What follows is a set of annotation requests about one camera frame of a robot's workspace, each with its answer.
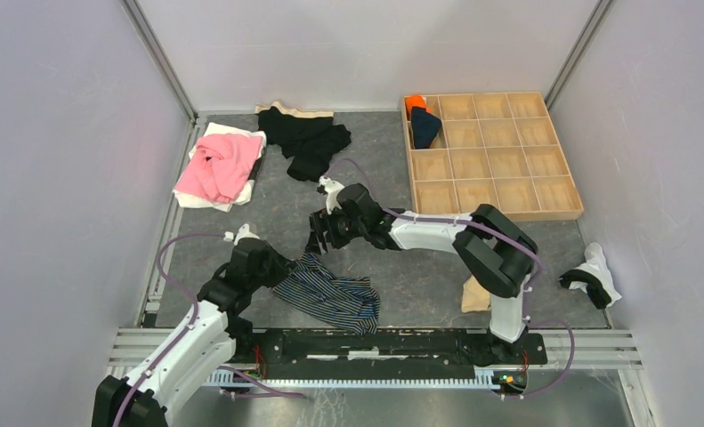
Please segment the navy striped boxer underwear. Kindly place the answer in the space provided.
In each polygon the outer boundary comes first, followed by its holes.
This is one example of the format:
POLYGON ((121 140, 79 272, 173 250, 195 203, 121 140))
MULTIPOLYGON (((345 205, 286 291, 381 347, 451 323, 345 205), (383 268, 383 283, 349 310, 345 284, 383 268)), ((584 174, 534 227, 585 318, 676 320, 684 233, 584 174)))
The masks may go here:
POLYGON ((272 293, 336 328, 360 335, 373 334, 378 328, 381 298, 370 278, 337 276, 311 252, 295 260, 290 274, 272 293))

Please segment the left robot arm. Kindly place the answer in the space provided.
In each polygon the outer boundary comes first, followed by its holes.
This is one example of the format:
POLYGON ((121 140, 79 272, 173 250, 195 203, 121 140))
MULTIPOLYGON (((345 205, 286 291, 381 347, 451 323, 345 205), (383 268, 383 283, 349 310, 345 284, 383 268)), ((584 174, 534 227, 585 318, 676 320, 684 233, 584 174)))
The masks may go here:
POLYGON ((257 290, 278 285, 294 265, 256 236, 237 238, 231 258, 200 288, 174 331, 129 373, 101 381, 91 424, 173 425, 219 366, 252 355, 252 324, 240 314, 257 290))

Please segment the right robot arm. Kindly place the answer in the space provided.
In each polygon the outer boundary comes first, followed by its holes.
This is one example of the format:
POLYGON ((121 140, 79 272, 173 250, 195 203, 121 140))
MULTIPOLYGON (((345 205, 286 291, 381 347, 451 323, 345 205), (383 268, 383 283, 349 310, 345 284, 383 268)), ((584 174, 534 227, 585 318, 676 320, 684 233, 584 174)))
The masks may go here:
POLYGON ((472 213, 421 214, 385 208, 361 183, 320 179, 324 208, 312 213, 309 247, 319 253, 354 239, 380 250, 430 250, 454 254, 490 296, 490 356, 510 363, 524 350, 522 293, 540 268, 537 244, 495 206, 472 213))

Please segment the black underwear pile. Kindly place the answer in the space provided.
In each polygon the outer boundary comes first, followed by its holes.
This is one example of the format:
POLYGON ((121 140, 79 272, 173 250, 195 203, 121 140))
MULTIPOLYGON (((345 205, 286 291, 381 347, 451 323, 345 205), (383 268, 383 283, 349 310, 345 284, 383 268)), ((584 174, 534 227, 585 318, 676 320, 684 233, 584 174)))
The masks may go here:
POLYGON ((291 161, 287 174, 297 181, 317 182, 333 156, 352 142, 351 132, 334 123, 331 111, 304 111, 275 101, 268 107, 256 107, 255 114, 267 142, 279 146, 291 161))

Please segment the pink garment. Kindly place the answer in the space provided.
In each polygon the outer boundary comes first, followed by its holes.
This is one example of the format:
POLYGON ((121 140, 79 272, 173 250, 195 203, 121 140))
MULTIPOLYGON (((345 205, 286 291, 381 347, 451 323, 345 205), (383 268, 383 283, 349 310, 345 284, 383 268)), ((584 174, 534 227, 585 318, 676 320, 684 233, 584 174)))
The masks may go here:
POLYGON ((203 136, 195 144, 174 191, 208 202, 233 202, 245 188, 262 149, 263 138, 256 134, 203 136))

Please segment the navy rolled garment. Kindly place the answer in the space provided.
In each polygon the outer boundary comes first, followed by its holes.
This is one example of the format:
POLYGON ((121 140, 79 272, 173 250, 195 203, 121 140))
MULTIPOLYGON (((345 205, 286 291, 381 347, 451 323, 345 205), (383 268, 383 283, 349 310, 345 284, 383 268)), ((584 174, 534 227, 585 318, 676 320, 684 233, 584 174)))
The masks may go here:
POLYGON ((410 124, 414 149, 429 149, 442 128, 442 121, 426 108, 413 107, 410 124))

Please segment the orange rolled garment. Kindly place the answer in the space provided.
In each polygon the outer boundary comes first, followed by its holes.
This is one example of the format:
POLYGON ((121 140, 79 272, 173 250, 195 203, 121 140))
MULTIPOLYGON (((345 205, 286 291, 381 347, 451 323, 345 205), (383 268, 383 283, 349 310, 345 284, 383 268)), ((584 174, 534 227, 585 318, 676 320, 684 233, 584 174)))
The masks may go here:
POLYGON ((410 95, 404 99, 404 107, 407 119, 411 119, 414 109, 422 109, 428 114, 432 114, 432 109, 428 106, 426 98, 421 95, 410 95))

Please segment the beige garment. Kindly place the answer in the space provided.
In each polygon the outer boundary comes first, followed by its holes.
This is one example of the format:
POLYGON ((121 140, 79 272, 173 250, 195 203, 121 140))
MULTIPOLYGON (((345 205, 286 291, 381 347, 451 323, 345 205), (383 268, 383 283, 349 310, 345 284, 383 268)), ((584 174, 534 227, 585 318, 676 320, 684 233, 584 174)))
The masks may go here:
POLYGON ((463 284, 461 311, 463 313, 490 311, 490 294, 475 277, 470 277, 463 284))

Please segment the wooden compartment tray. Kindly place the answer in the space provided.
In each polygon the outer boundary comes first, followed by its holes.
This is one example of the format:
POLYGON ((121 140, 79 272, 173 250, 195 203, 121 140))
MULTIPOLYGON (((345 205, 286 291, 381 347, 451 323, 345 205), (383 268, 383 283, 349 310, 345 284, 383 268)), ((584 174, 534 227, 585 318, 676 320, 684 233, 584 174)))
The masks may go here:
POLYGON ((510 219, 524 222, 569 221, 583 214, 542 93, 421 96, 442 128, 431 148, 414 149, 402 99, 416 212, 470 213, 480 204, 491 204, 510 219))

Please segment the white black garment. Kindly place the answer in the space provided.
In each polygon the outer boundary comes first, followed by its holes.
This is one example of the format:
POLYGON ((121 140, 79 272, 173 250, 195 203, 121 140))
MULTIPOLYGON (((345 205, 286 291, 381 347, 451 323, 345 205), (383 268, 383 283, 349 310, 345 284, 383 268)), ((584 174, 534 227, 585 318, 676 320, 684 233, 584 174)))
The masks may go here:
POLYGON ((598 310, 610 308, 622 295, 613 283, 603 247, 597 242, 590 243, 585 248, 584 257, 584 262, 559 277, 559 285, 582 290, 598 310))

